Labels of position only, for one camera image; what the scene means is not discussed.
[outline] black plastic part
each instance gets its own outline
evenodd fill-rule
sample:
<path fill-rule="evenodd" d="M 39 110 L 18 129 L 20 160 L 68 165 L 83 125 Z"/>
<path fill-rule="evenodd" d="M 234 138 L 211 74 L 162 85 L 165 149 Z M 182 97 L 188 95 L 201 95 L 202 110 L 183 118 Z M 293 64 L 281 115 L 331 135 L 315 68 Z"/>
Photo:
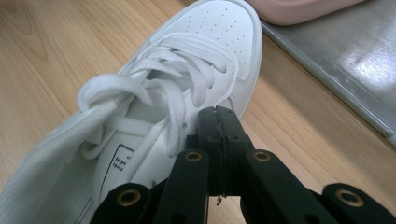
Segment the black plastic part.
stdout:
<path fill-rule="evenodd" d="M 250 150 L 244 168 L 270 223 L 337 223 L 275 154 Z"/>
<path fill-rule="evenodd" d="M 275 154 L 254 149 L 232 110 L 209 107 L 198 119 L 198 135 L 187 137 L 167 180 L 150 190 L 127 184 L 110 191 L 91 224 L 203 224 L 209 195 L 241 196 L 247 224 L 396 224 L 386 208 L 349 185 L 327 186 L 322 195 L 306 189 Z"/>
<path fill-rule="evenodd" d="M 244 181 L 239 162 L 254 146 L 235 113 L 221 106 L 201 110 L 198 147 L 210 157 L 210 196 L 240 195 Z"/>
<path fill-rule="evenodd" d="M 202 150 L 177 155 L 152 223 L 207 222 L 209 157 Z"/>
<path fill-rule="evenodd" d="M 149 190 L 138 184 L 125 184 L 111 190 L 96 209 L 91 224 L 141 222 L 149 203 Z"/>
<path fill-rule="evenodd" d="M 347 184 L 326 186 L 320 200 L 343 223 L 396 223 L 396 218 L 381 204 Z"/>

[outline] brass insert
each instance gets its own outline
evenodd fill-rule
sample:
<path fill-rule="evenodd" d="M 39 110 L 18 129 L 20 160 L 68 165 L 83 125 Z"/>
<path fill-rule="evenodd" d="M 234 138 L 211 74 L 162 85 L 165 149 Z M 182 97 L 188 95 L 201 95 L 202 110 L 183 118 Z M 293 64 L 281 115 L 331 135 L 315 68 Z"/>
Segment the brass insert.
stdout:
<path fill-rule="evenodd" d="M 271 156 L 265 152 L 258 151 L 253 154 L 254 159 L 258 161 L 269 161 L 271 160 Z"/>
<path fill-rule="evenodd" d="M 131 206 L 140 200 L 140 192 L 137 189 L 126 189 L 117 196 L 117 204 L 122 207 Z"/>
<path fill-rule="evenodd" d="M 200 161 L 202 158 L 202 155 L 198 152 L 189 152 L 186 154 L 186 160 L 187 161 Z"/>
<path fill-rule="evenodd" d="M 357 195 L 356 193 L 347 190 L 347 189 L 339 189 L 335 192 L 335 196 L 343 202 L 352 207 L 362 207 L 364 206 L 364 200 L 361 196 Z"/>

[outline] shoe upper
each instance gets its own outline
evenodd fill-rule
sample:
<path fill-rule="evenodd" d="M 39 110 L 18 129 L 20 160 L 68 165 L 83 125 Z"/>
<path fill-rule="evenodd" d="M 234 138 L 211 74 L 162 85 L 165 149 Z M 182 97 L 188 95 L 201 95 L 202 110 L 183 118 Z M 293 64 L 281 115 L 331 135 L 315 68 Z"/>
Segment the shoe upper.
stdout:
<path fill-rule="evenodd" d="M 198 1 L 186 7 L 117 74 L 95 77 L 81 88 L 80 111 L 32 149 L 8 182 L 0 198 L 0 222 L 41 220 L 39 210 L 55 208 L 34 204 L 54 200 L 51 194 L 68 185 L 85 189 L 76 186 L 84 180 L 72 177 L 80 164 L 86 173 L 81 176 L 92 176 L 84 185 L 92 185 L 96 205 L 118 185 L 151 188 L 161 182 L 186 134 L 196 133 L 198 111 L 222 105 L 242 116 L 261 56 L 260 22 L 247 3 Z M 29 211 L 21 217 L 9 207 Z M 53 220 L 69 219 L 56 212 Z"/>

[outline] wooden table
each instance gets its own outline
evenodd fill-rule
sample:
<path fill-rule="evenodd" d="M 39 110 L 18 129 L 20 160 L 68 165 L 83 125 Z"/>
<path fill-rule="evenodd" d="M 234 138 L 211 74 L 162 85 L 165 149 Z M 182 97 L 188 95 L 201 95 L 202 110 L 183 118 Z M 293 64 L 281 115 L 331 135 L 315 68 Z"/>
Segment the wooden table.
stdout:
<path fill-rule="evenodd" d="M 77 110 L 81 85 L 117 72 L 191 1 L 0 1 L 0 191 L 46 133 Z M 396 148 L 288 54 L 263 39 L 262 69 L 242 118 L 317 192 L 344 182 L 396 215 Z M 243 223 L 237 198 L 211 200 L 209 223 Z"/>

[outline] shoelace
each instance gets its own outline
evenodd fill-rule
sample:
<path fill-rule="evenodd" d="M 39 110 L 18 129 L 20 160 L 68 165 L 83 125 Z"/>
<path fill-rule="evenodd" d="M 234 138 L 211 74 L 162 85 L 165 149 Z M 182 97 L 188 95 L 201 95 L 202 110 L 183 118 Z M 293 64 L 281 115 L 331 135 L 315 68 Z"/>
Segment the shoelace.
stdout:
<path fill-rule="evenodd" d="M 170 122 L 166 153 L 173 157 L 179 150 L 186 105 L 183 96 L 185 87 L 172 80 L 186 79 L 190 83 L 192 103 L 199 107 L 205 101 L 206 90 L 214 85 L 213 68 L 221 73 L 226 72 L 226 64 L 219 55 L 191 47 L 181 40 L 163 39 L 156 47 L 141 54 L 136 62 L 125 67 L 123 71 L 126 70 L 126 73 L 103 74 L 89 80 L 78 93 L 79 110 L 84 112 L 91 104 L 120 93 L 132 94 L 147 105 L 166 106 Z M 164 77 L 146 79 L 153 70 L 162 72 Z M 165 104 L 163 100 L 153 96 L 153 88 L 163 89 L 166 95 Z M 125 124 L 133 122 L 127 118 L 122 119 L 123 121 L 118 119 L 113 122 L 112 126 L 120 126 L 124 132 L 135 132 L 134 127 L 125 127 Z"/>

